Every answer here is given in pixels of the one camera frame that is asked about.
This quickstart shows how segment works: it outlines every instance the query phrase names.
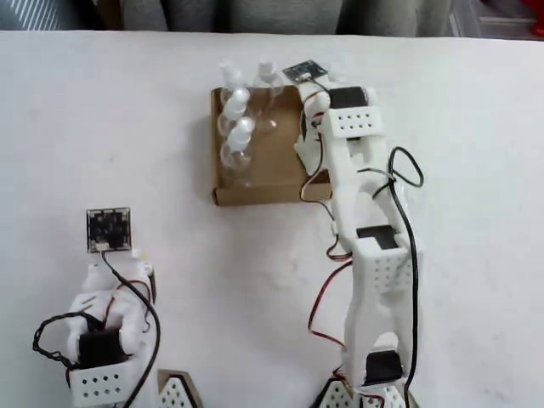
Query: plastic bottle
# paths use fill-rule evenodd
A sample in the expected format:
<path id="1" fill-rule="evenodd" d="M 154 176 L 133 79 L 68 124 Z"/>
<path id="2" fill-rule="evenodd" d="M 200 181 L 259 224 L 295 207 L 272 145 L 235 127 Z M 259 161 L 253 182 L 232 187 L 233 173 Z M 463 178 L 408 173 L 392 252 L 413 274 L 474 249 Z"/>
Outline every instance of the plastic bottle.
<path id="1" fill-rule="evenodd" d="M 284 85 L 275 62 L 262 60 L 258 63 L 258 73 L 253 87 L 254 115 L 257 118 L 258 130 L 268 132 L 276 129 L 274 102 L 283 92 Z"/>
<path id="2" fill-rule="evenodd" d="M 253 119 L 242 117 L 221 146 L 219 154 L 226 185 L 236 184 L 247 187 L 251 184 L 253 149 L 250 142 L 254 128 Z"/>
<path id="3" fill-rule="evenodd" d="M 237 88 L 246 88 L 244 83 L 244 77 L 241 74 L 240 69 L 236 67 L 232 62 L 225 61 L 219 64 L 221 71 L 223 72 L 224 87 L 221 88 L 221 105 L 225 106 L 230 96 Z"/>
<path id="4" fill-rule="evenodd" d="M 247 111 L 249 91 L 245 88 L 238 88 L 230 96 L 224 105 L 221 115 L 218 117 L 218 131 L 224 139 L 229 136 L 230 131 L 236 126 L 239 119 Z"/>

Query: circuit board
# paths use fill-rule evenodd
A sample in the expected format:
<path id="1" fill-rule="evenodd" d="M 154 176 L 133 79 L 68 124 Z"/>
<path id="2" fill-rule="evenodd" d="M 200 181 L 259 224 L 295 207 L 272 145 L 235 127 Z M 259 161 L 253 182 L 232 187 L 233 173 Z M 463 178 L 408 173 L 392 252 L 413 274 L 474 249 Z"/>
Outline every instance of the circuit board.
<path id="1" fill-rule="evenodd" d="M 325 68 L 311 59 L 283 70 L 286 77 L 295 83 L 308 81 L 310 78 L 315 79 L 323 77 L 327 72 L 328 71 Z"/>
<path id="2" fill-rule="evenodd" d="M 130 208 L 87 210 L 87 250 L 98 252 L 96 244 L 107 243 L 109 251 L 132 248 Z"/>

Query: bottle cap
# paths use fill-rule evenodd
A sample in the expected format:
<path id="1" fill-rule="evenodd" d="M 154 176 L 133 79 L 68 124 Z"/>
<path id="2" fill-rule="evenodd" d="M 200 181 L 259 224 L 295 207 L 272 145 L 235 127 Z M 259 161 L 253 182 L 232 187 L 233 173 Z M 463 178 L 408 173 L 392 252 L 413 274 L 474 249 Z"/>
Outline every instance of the bottle cap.
<path id="1" fill-rule="evenodd" d="M 266 83 L 272 83 L 278 76 L 278 67 L 274 61 L 262 59 L 258 63 L 258 75 Z"/>
<path id="2" fill-rule="evenodd" d="M 250 117 L 242 117 L 227 138 L 230 149 L 244 150 L 252 140 L 253 129 L 255 129 L 255 121 Z"/>
<path id="3" fill-rule="evenodd" d="M 249 100 L 249 91 L 245 88 L 237 88 L 230 95 L 229 100 L 223 108 L 223 114 L 232 121 L 237 121 L 242 116 L 247 108 L 247 101 Z"/>
<path id="4" fill-rule="evenodd" d="M 244 88 L 244 77 L 241 71 L 230 61 L 219 64 L 223 79 L 228 89 Z"/>

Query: cardboard tray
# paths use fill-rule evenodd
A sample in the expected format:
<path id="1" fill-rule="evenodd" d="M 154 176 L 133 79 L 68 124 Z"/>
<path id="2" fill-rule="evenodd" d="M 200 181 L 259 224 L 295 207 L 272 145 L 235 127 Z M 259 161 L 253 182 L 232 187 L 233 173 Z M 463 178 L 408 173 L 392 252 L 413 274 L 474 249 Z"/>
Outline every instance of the cardboard tray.
<path id="1" fill-rule="evenodd" d="M 300 201 L 301 186 L 308 175 L 298 159 L 293 146 L 300 134 L 300 112 L 302 104 L 298 91 L 293 86 L 285 88 L 275 101 L 272 116 L 278 123 L 277 129 L 260 133 L 257 129 L 252 136 L 253 157 L 251 183 L 248 187 L 226 185 L 219 150 L 223 142 L 217 129 L 221 113 L 220 88 L 211 95 L 212 107 L 212 197 L 218 206 L 245 206 L 275 202 Z M 251 105 L 258 96 L 252 96 Z M 327 171 L 322 172 L 305 190 L 308 200 L 331 198 L 331 186 Z"/>

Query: tabletop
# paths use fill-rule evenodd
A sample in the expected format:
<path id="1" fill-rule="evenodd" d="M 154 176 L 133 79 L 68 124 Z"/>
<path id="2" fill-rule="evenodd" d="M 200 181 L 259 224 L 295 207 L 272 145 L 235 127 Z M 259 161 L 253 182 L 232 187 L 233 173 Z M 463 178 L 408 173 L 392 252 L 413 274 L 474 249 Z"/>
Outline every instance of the tabletop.
<path id="1" fill-rule="evenodd" d="M 301 407 L 319 393 L 340 361 L 306 331 L 335 267 L 326 215 L 211 200 L 218 62 L 249 78 L 262 55 L 374 87 L 389 145 L 425 172 L 422 190 L 405 188 L 425 243 L 420 405 L 530 406 L 544 391 L 543 44 L 152 32 L 0 33 L 5 405 L 70 406 L 63 367 L 31 340 L 80 290 L 96 207 L 132 208 L 133 242 L 157 273 L 158 366 L 189 371 L 205 406 Z M 342 336 L 350 296 L 347 272 L 316 325 Z"/>

